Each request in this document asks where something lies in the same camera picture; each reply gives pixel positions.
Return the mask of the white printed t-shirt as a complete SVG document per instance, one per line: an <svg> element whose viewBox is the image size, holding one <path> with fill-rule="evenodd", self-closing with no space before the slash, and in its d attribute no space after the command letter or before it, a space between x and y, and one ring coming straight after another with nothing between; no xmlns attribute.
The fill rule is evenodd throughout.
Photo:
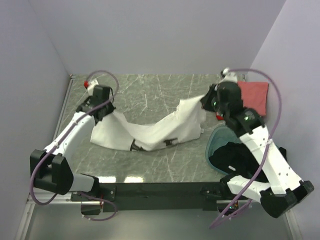
<svg viewBox="0 0 320 240"><path fill-rule="evenodd" d="M176 110L153 124L130 123L125 115L113 111L93 128L90 142L118 151L155 151L196 140L206 120L198 95L181 99Z"/></svg>

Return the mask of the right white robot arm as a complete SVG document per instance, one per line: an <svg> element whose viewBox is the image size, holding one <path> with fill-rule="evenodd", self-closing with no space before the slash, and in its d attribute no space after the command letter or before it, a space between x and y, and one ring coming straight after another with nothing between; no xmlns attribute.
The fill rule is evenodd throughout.
<svg viewBox="0 0 320 240"><path fill-rule="evenodd" d="M212 84L200 102L204 110L223 116L226 126L258 163L257 172L250 179L237 173L225 177L219 187L222 198L246 197L259 202L271 217L278 218L314 191L311 181L302 180L285 160L262 117L253 108L244 106L237 83Z"/></svg>

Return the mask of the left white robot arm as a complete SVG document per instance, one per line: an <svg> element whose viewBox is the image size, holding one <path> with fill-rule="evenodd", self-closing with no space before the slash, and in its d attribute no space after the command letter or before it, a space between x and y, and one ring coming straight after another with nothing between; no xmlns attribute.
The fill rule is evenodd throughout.
<svg viewBox="0 0 320 240"><path fill-rule="evenodd" d="M77 107L60 135L43 150L36 149L31 153L32 187L58 195L82 192L88 201L94 201L99 197L98 178L74 173L69 161L83 138L91 134L93 128L114 111L112 96L111 87L94 86L92 94Z"/></svg>

